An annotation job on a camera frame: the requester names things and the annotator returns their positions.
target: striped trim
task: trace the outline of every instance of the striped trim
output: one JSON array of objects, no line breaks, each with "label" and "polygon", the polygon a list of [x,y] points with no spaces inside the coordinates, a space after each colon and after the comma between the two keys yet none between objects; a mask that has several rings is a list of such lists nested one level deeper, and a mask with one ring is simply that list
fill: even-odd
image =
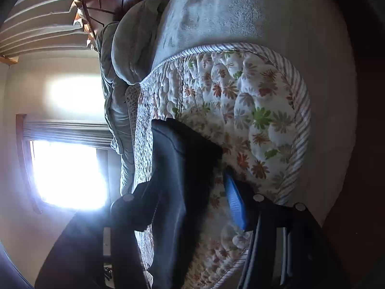
[{"label": "striped trim", "polygon": [[[291,146],[292,155],[290,157],[288,167],[284,181],[281,184],[281,190],[277,195],[277,204],[285,204],[290,197],[290,193],[293,191],[298,174],[301,170],[301,166],[306,154],[307,144],[310,135],[310,120],[311,120],[311,108],[309,92],[306,84],[301,77],[298,70],[290,63],[288,59],[280,54],[266,48],[252,43],[223,43],[217,45],[202,45],[194,48],[190,48],[173,55],[163,62],[159,63],[151,73],[143,80],[141,87],[146,87],[150,82],[151,75],[164,63],[174,61],[189,55],[208,53],[208,52],[222,52],[229,50],[238,50],[251,52],[259,57],[264,57],[269,60],[279,72],[281,72],[287,79],[291,92],[293,93],[293,105],[295,111],[295,123],[296,123],[296,136]],[[248,251],[246,250],[242,256],[234,263],[229,269],[212,287],[212,289],[218,288],[225,280],[230,277],[236,270],[244,265],[247,258]]]}]

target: wooden floor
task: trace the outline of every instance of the wooden floor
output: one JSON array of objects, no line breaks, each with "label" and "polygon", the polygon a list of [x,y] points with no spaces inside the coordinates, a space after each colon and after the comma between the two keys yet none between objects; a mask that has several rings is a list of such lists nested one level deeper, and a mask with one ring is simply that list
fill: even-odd
[{"label": "wooden floor", "polygon": [[340,0],[357,70],[357,137],[343,190],[323,226],[352,285],[385,257],[385,34],[360,1]]}]

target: wall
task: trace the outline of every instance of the wall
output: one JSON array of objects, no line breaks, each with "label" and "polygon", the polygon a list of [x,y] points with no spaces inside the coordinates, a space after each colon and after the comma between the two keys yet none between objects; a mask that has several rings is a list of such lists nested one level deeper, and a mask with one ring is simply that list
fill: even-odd
[{"label": "wall", "polygon": [[7,72],[3,108],[6,175],[0,187],[0,214],[5,223],[0,222],[0,239],[31,284],[74,212],[50,206],[45,206],[41,215],[32,211],[17,158],[15,114],[105,123],[103,105],[96,57],[31,57]]}]

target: white sheet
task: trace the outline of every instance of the white sheet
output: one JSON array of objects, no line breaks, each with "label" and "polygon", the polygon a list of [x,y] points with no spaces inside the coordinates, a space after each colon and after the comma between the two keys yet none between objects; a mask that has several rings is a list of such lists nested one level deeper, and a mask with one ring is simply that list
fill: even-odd
[{"label": "white sheet", "polygon": [[170,0],[153,67],[193,46],[228,42],[266,46],[306,80],[312,134],[291,202],[304,202],[323,223],[355,142],[355,66],[342,15],[333,0]]}]

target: window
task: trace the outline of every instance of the window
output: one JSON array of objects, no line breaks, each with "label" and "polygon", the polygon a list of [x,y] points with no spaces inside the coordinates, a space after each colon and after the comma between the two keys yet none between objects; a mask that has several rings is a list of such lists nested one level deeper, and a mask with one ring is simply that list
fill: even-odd
[{"label": "window", "polygon": [[96,148],[48,141],[29,143],[35,186],[44,202],[83,210],[104,206],[107,186]]}]

